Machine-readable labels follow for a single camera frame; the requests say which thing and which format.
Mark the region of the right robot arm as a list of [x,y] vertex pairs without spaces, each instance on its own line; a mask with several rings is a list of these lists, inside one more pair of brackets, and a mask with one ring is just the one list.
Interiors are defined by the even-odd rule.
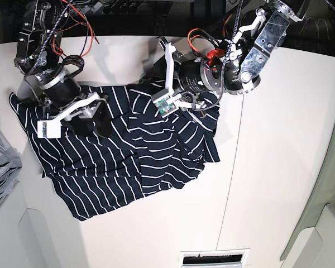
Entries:
[[38,138],[60,138],[63,127],[76,135],[107,138],[112,132],[108,113],[109,96],[83,89],[75,77],[84,69],[80,54],[66,55],[61,48],[65,24],[76,13],[79,24],[87,28],[86,40],[96,40],[95,33],[76,1],[32,1],[26,8],[22,30],[18,33],[15,66],[24,75],[35,78],[41,92],[37,102],[43,118],[37,121]]

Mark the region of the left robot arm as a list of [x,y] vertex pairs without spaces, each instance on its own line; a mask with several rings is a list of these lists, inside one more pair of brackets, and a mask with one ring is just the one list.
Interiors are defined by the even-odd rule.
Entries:
[[242,21],[242,5],[237,6],[232,31],[222,27],[221,41],[202,28],[189,31],[194,59],[187,59],[165,37],[159,38],[165,51],[165,88],[151,99],[163,117],[178,109],[205,113],[220,103],[224,93],[253,91],[289,25],[304,19],[309,1],[266,1],[251,13],[249,24]]

